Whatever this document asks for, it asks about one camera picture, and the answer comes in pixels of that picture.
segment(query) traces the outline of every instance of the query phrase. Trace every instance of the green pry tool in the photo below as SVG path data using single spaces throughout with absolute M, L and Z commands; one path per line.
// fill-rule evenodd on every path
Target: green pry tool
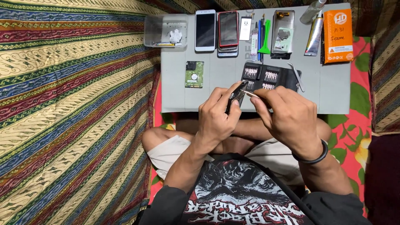
M 259 53 L 263 54 L 271 54 L 270 49 L 268 48 L 267 42 L 268 42 L 268 34 L 270 32 L 270 26 L 271 26 L 271 21 L 266 20 L 265 21 L 265 37 L 264 37 L 264 44 L 262 45 L 262 48 L 258 50 Z

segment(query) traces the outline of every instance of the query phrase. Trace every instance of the fingernail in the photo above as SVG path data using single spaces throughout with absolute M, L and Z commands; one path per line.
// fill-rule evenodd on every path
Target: fingernail
M 253 104 L 255 104 L 255 103 L 256 103 L 256 97 L 251 97 L 251 98 L 250 98 L 250 102 L 253 103 Z

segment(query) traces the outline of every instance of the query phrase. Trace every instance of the screwdriver set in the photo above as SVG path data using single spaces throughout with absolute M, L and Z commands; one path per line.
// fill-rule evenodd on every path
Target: screwdriver set
M 272 90 L 278 86 L 284 86 L 297 92 L 299 87 L 292 69 L 252 62 L 245 63 L 242 81 L 248 81 L 246 90 L 250 92 L 261 88 Z

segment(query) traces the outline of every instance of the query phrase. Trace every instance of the warning label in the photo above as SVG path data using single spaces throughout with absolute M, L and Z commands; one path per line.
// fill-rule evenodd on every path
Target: warning label
M 353 46 L 352 45 L 345 45 L 345 46 L 338 46 L 338 47 L 329 47 L 329 53 L 335 52 L 352 52 Z

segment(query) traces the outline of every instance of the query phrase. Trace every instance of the hand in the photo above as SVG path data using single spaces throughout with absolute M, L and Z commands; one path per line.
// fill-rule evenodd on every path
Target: hand
M 239 81 L 229 89 L 215 88 L 207 101 L 199 106 L 199 131 L 196 136 L 211 150 L 232 134 L 239 121 L 242 111 L 237 100 L 232 102 L 229 115 L 225 109 L 229 96 L 241 83 Z
M 261 99 L 252 97 L 250 101 L 274 138 L 302 159 L 314 160 L 322 154 L 315 103 L 282 86 L 275 90 L 259 89 L 254 93 Z M 263 100 L 272 107 L 272 116 Z

